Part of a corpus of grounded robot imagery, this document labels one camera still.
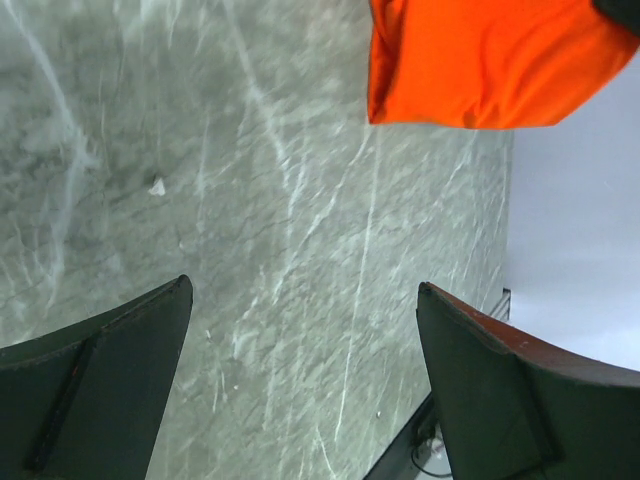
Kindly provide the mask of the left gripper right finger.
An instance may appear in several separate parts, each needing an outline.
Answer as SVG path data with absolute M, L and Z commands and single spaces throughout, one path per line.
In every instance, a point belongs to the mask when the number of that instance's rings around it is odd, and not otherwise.
M 639 374 L 498 321 L 432 283 L 417 324 L 456 479 L 636 479 Z

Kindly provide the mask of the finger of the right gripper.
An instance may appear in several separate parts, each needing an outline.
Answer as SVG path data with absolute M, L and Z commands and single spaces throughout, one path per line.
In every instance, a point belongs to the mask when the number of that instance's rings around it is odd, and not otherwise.
M 593 0 L 592 3 L 604 17 L 640 35 L 640 0 Z

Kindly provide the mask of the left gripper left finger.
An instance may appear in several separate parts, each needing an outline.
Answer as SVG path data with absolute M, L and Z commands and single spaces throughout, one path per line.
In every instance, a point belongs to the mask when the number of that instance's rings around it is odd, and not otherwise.
M 2 348 L 2 478 L 145 478 L 192 306 L 181 275 Z

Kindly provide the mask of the orange t shirt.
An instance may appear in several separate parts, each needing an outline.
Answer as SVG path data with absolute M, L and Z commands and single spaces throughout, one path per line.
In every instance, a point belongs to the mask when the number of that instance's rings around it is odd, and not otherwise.
M 375 1 L 371 13 L 373 124 L 553 126 L 639 50 L 592 0 Z

